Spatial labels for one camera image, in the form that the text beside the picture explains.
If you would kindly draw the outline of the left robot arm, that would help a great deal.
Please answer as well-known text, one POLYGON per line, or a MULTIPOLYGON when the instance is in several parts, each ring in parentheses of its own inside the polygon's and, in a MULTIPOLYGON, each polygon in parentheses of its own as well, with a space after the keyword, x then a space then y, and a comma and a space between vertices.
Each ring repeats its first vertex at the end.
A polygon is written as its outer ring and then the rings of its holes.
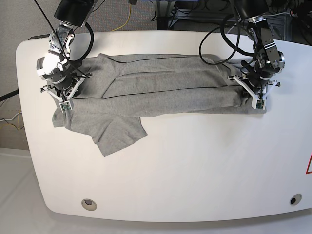
POLYGON ((271 81, 272 76, 280 73, 285 66, 285 58, 274 42, 271 28, 264 14, 269 7, 264 0, 232 0, 230 1, 232 14, 226 16, 218 27, 224 41, 233 48, 234 52, 251 57, 251 61, 241 61, 241 75, 230 76, 252 97, 254 109, 265 109, 268 86, 276 87, 278 81, 271 81), (253 52, 249 53, 239 48, 239 44, 232 44, 227 38, 224 28, 227 21, 235 19, 238 31, 244 30, 253 41, 253 52))

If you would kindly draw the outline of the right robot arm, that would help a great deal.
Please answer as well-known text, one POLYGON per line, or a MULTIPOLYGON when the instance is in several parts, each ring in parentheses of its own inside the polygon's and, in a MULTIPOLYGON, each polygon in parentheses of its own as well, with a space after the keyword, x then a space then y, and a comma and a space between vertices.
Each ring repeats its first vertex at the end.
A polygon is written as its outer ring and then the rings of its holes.
POLYGON ((87 20, 96 4, 96 0, 62 0, 54 13, 60 24, 49 35, 47 54, 37 60, 37 74, 47 82, 40 91, 48 92, 62 105, 67 105, 91 76, 79 68, 94 44, 94 32, 87 20), (89 46, 80 58, 72 60, 70 45, 75 38, 74 28, 83 26, 90 34, 89 46))

